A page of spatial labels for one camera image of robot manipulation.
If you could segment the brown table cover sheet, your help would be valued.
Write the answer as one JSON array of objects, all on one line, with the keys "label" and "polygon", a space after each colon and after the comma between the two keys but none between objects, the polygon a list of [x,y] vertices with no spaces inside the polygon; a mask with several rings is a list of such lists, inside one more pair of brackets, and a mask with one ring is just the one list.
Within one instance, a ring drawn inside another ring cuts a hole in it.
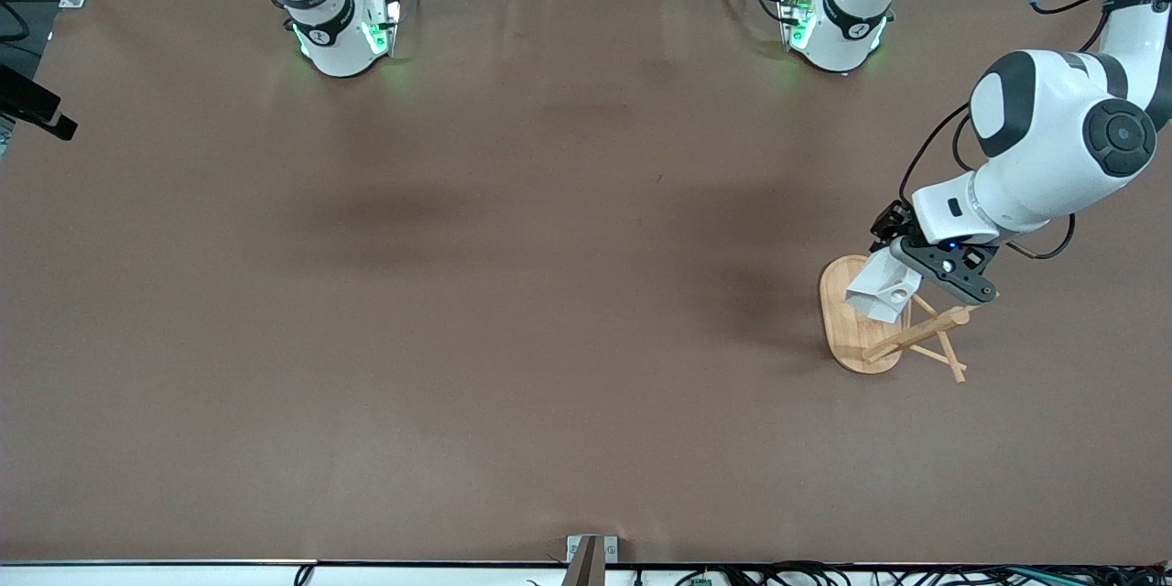
[{"label": "brown table cover sheet", "polygon": [[421,0],[352,80],[270,0],[88,0],[0,161],[0,559],[1172,559],[1172,127],[922,355],[818,278],[1092,7],[897,0],[849,77],[749,0]]}]

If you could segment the metal mount bracket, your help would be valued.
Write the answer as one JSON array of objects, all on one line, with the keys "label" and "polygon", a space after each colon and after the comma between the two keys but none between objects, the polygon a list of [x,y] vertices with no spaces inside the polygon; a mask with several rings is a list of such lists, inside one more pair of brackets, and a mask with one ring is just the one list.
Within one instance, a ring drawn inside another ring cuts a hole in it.
[{"label": "metal mount bracket", "polygon": [[616,534],[572,534],[566,537],[568,566],[560,586],[604,586],[607,568],[619,560]]}]

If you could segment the white angular cup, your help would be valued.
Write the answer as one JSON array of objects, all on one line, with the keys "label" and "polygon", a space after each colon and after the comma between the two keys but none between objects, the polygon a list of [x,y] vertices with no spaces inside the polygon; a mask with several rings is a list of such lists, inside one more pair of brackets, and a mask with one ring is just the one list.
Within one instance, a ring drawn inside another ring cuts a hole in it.
[{"label": "white angular cup", "polygon": [[922,281],[917,270],[897,259],[892,248],[884,247],[867,255],[844,298],[867,319],[897,323]]}]

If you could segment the wooden cup rack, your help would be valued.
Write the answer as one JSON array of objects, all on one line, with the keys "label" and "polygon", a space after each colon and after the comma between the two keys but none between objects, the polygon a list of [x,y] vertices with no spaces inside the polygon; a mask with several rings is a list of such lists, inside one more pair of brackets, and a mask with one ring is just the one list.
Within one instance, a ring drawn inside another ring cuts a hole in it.
[{"label": "wooden cup rack", "polygon": [[823,328],[837,364],[856,374],[883,374],[895,368],[904,353],[919,353],[950,367],[965,383],[967,364],[959,360],[949,331],[970,322],[974,307],[934,311],[924,298],[905,297],[908,306],[893,322],[863,315],[847,302],[847,286],[865,267],[865,255],[843,255],[823,270],[818,282]]}]

